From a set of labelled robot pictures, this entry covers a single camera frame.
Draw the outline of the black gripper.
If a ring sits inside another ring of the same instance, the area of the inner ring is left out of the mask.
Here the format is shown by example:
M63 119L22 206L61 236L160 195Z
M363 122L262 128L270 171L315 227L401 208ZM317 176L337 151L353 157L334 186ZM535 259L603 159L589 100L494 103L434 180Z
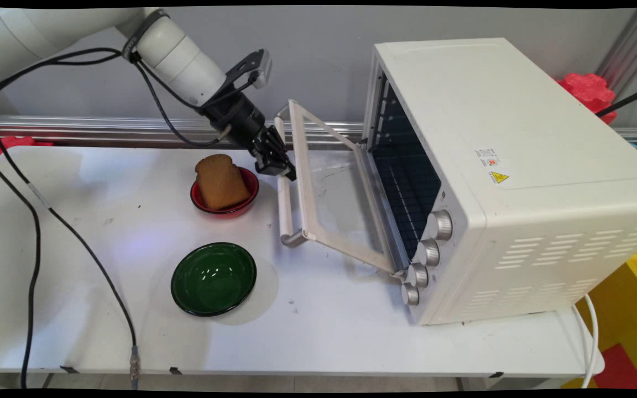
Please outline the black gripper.
M275 126L265 126L265 116L243 92L221 91L201 107L200 115L220 132L230 126L227 138L255 154L259 174L296 181L296 169L281 134ZM255 141L262 131L263 146L257 147Z

